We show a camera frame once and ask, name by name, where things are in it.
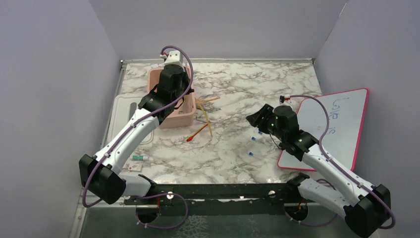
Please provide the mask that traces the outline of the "yellow rubber tube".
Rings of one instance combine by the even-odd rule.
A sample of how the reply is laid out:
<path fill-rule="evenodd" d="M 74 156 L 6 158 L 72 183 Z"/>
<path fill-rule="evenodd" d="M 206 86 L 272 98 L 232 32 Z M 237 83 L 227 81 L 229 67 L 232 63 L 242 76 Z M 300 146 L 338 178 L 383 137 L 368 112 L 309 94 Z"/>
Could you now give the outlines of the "yellow rubber tube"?
<path fill-rule="evenodd" d="M 207 126 L 209 127 L 209 132 L 210 132 L 211 137 L 213 137 L 211 122 L 210 122 L 210 119 L 208 117 L 207 111 L 204 109 L 203 105 L 206 104 L 206 103 L 209 103 L 209 102 L 213 102 L 213 101 L 218 100 L 218 99 L 220 99 L 220 97 L 214 97 L 214 98 L 205 99 L 205 100 L 201 100 L 201 99 L 198 99 L 198 98 L 195 99 L 196 105 L 199 106 L 200 110 L 203 112 L 203 115 L 205 116 L 205 119 L 206 119 L 206 122 L 207 122 Z"/>

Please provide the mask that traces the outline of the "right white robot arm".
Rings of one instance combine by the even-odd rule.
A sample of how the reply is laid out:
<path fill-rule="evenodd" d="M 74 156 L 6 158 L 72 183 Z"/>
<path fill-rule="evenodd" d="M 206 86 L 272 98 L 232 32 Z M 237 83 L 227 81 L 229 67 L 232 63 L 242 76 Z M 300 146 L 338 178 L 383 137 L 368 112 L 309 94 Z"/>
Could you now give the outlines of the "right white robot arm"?
<path fill-rule="evenodd" d="M 332 185 L 329 188 L 301 175 L 286 187 L 289 200 L 305 198 L 324 206 L 362 238 L 377 229 L 395 226 L 389 189 L 373 185 L 339 163 L 319 140 L 299 128 L 297 115 L 289 106 L 273 108 L 265 104 L 246 120 L 262 133 L 279 138 L 282 150 L 315 169 Z"/>

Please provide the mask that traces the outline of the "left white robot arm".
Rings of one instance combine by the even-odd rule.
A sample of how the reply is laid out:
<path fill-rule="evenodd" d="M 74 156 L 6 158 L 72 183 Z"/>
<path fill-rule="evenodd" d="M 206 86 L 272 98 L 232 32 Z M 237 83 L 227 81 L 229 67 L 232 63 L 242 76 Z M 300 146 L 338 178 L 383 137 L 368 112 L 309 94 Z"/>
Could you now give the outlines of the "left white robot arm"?
<path fill-rule="evenodd" d="M 136 195 L 141 202 L 148 204 L 155 199 L 156 191 L 147 178 L 124 179 L 119 174 L 138 145 L 175 111 L 178 101 L 193 92 L 191 85 L 192 77 L 186 67 L 179 63 L 165 65 L 158 83 L 141 99 L 122 131 L 94 156 L 84 155 L 80 159 L 83 206 L 93 206 L 87 203 L 88 191 L 100 201 L 113 204 L 120 197 L 133 194 L 130 185 L 138 189 Z"/>

